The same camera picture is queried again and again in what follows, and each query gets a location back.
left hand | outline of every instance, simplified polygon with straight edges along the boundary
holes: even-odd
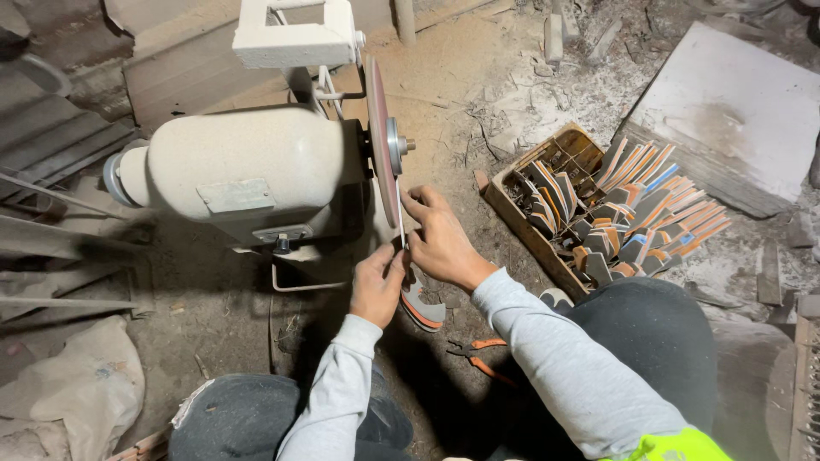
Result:
[[[384,330],[399,305],[399,291],[409,264],[409,255],[403,249],[393,255],[391,244],[381,245],[357,264],[350,313]]]

right hand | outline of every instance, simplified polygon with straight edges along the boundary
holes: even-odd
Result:
[[[402,191],[402,204],[421,229],[408,234],[414,263],[428,276],[452,283],[471,294],[498,268],[470,244],[447,200],[429,185]]]

grinding wheel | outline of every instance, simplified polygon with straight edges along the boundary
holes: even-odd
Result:
[[[385,88],[381,84],[379,65],[373,56],[367,57],[365,65],[365,90],[367,91],[367,118],[369,122],[370,145],[373,149],[373,166],[379,181],[381,202],[385,205],[387,223],[392,228],[399,227],[399,188],[390,162],[390,147],[387,133],[387,101]]]

wooden box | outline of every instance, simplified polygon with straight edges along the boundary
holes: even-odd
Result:
[[[576,302],[589,294],[589,290],[575,277],[572,269],[562,259],[562,256],[568,260],[572,258],[572,254],[564,250],[560,244],[567,238],[566,232],[560,232],[552,241],[547,240],[527,221],[521,206],[524,198],[511,197],[510,194],[518,189],[521,175],[527,176],[527,164],[538,159],[552,169],[553,173],[565,171],[578,198],[589,207],[604,196],[604,192],[598,189],[591,176],[600,168],[603,156],[604,151],[601,147],[578,124],[570,122],[518,158],[512,165],[504,168],[493,178],[484,194],[485,200],[524,242],[555,285],[566,291]],[[572,221],[581,219],[582,216],[583,213],[579,213]]]

dirt floor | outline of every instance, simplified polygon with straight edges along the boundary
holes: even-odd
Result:
[[[499,2],[491,3],[423,30],[415,48],[405,48],[391,33],[372,34],[365,53],[380,63],[385,92],[392,95],[389,111],[398,119],[399,131],[417,141],[417,149],[404,158],[401,184],[439,189],[479,253],[506,267],[530,292],[539,294],[553,286],[479,196],[473,170],[492,177],[569,121],[607,147],[663,64],[668,52],[662,50],[670,49],[692,19],[702,16],[674,3],[684,2],[576,2],[583,37],[565,49],[564,61],[552,76],[534,72],[544,68],[544,13],[531,4],[499,11]],[[585,56],[618,16],[623,28],[605,63],[588,66]],[[805,38],[807,18],[784,6],[754,21],[777,32],[777,41],[760,46],[820,71],[820,53]],[[628,39],[645,43],[638,57],[627,52]],[[356,91],[354,69],[340,69],[335,86]],[[432,98],[449,101],[449,106],[434,106]],[[360,101],[346,102],[344,110],[347,116],[366,113]],[[820,194],[805,186],[798,208],[811,212],[816,221],[819,203]],[[663,276],[681,284],[696,281],[705,290],[745,302],[732,311],[704,306],[710,318],[761,322],[768,317],[769,308],[755,300],[759,248],[767,237],[780,243],[784,285],[803,293],[820,287],[820,265],[811,250],[787,248],[783,226],[790,213],[762,221],[730,214],[732,227]],[[409,218],[405,222],[412,226]],[[229,237],[211,226],[158,218],[150,253],[157,313],[128,327],[143,361],[146,396],[120,447],[163,427],[182,399],[206,381],[194,354],[211,377],[275,371],[309,386],[321,352],[346,313],[349,292],[276,293],[269,263],[235,253],[227,248],[229,243]],[[500,429],[526,404],[527,395],[491,381],[467,360],[445,352],[448,339],[469,342],[495,334],[465,294],[429,279],[425,287],[429,299],[447,304],[444,327],[425,333],[398,311],[377,345],[376,363],[413,422],[412,455],[422,460],[445,455],[482,459],[497,445]],[[517,376],[503,348],[488,350],[485,360]],[[491,423],[471,424],[474,421]]]

